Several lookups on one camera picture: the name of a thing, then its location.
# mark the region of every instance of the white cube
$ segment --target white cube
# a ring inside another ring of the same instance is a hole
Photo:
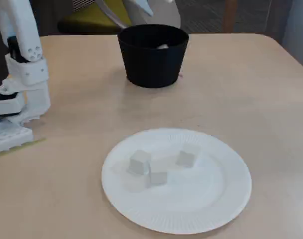
[[[138,150],[130,157],[128,172],[135,175],[145,175],[149,171],[149,162],[152,159],[150,153]]]
[[[150,186],[159,186],[164,185],[168,181],[168,172],[166,169],[161,166],[150,164],[149,169],[149,185]]]
[[[168,49],[169,46],[167,44],[159,46],[157,49]]]
[[[185,144],[178,156],[177,165],[185,168],[192,168],[195,165],[197,157],[199,156],[201,148],[192,145]]]

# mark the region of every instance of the wooden table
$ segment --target wooden table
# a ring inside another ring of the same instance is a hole
[[[126,80],[115,36],[42,38],[52,107],[31,123],[47,140],[0,157],[0,239],[303,239],[303,67],[254,34],[192,35],[183,78],[144,89]],[[251,200],[223,228],[152,232],[104,196],[107,153],[160,127],[214,135],[249,166]]]

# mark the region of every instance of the black pot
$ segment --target black pot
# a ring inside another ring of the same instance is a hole
[[[131,26],[118,34],[127,78],[135,85],[160,88],[179,77],[189,36],[173,26]],[[168,49],[158,49],[161,45]]]

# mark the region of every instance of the wall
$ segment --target wall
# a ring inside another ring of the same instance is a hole
[[[303,0],[294,0],[283,47],[303,65]]]
[[[59,34],[57,23],[73,12],[72,0],[30,0],[41,36]]]

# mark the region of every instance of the white paper plate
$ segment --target white paper plate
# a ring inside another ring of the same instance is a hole
[[[186,143],[202,149],[192,169],[173,174],[163,186],[144,188],[143,178],[128,174],[137,150],[153,160],[170,161]],[[111,204],[132,222],[159,232],[196,234],[221,227],[237,217],[251,194],[247,165],[218,139],[184,129],[137,133],[116,145],[102,169],[102,185]]]

